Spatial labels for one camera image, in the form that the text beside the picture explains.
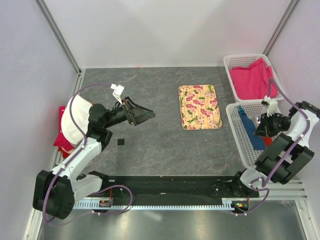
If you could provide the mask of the blue paper napkin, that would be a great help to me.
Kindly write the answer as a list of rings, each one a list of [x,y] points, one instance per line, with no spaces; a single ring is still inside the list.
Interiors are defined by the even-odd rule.
[[[256,127],[251,119],[248,118],[247,114],[245,113],[244,109],[239,105],[237,107],[238,114],[242,121],[243,127],[246,131],[246,134],[252,144],[252,147],[256,151],[263,151],[266,146],[263,140],[259,136],[255,136],[254,132],[256,131]]]

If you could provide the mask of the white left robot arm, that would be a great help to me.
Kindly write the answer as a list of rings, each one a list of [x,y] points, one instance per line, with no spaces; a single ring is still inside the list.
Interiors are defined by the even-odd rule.
[[[90,104],[87,109],[87,131],[78,125],[75,127],[84,137],[75,151],[52,170],[42,170],[36,176],[32,206],[43,215],[63,220],[83,198],[91,194],[106,196],[110,185],[104,181],[105,174],[93,171],[82,179],[78,176],[110,143],[113,135],[110,127],[125,121],[137,126],[156,116],[151,109],[137,105],[129,97],[112,110],[100,103]]]

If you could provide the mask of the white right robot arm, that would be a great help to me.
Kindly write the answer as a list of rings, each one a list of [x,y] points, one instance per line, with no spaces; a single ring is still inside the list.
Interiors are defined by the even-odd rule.
[[[256,182],[262,187],[269,182],[288,183],[314,157],[309,138],[319,121],[319,108],[306,101],[294,103],[288,115],[275,112],[255,117],[252,136],[272,137],[273,141],[258,156],[254,168],[240,172],[239,179],[229,184],[230,193],[240,197],[247,188],[254,189]]]

